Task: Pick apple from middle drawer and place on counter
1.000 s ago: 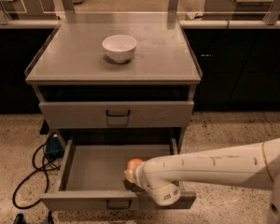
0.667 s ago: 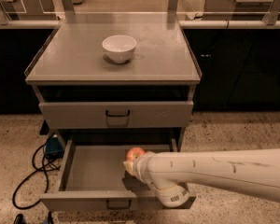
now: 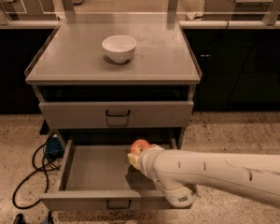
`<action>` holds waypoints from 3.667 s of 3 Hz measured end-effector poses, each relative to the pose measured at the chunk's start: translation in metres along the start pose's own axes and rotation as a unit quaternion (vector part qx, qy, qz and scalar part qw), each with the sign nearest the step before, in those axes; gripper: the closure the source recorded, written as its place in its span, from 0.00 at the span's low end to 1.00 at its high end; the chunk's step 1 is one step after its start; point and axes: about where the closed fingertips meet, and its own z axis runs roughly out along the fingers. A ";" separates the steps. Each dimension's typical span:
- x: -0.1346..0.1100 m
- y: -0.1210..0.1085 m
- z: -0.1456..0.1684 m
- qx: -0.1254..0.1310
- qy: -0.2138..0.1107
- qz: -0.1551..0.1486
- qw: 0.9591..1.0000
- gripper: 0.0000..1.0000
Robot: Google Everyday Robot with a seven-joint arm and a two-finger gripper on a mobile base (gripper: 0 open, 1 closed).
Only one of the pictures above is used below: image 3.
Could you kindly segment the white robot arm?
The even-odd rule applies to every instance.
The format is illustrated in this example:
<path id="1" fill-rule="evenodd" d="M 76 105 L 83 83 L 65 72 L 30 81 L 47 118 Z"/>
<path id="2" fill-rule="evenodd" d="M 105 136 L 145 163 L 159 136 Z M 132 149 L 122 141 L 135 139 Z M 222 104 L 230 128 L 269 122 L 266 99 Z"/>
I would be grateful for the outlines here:
<path id="1" fill-rule="evenodd" d="M 205 153 L 152 145 L 131 150 L 128 159 L 176 208 L 191 206 L 200 185 L 280 209 L 280 155 Z"/>

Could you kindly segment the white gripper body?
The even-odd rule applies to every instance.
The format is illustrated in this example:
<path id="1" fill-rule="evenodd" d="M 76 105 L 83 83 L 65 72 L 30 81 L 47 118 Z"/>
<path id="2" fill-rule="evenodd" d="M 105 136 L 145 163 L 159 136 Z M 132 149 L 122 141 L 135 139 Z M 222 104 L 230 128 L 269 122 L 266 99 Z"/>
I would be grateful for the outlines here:
<path id="1" fill-rule="evenodd" d="M 157 178 L 156 171 L 154 169 L 155 158 L 163 152 L 163 148 L 157 145 L 152 145 L 151 147 L 142 151 L 138 158 L 138 165 L 141 173 L 148 179 L 154 180 Z"/>

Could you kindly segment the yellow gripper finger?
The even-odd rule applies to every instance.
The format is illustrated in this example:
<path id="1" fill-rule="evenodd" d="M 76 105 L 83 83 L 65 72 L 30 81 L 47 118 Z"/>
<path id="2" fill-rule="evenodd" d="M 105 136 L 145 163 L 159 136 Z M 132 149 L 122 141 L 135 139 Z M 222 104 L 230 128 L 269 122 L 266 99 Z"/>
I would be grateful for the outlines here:
<path id="1" fill-rule="evenodd" d="M 139 158 L 139 155 L 137 153 L 129 153 L 128 154 L 129 163 L 136 170 L 140 169 L 139 163 L 138 163 L 138 158 Z"/>

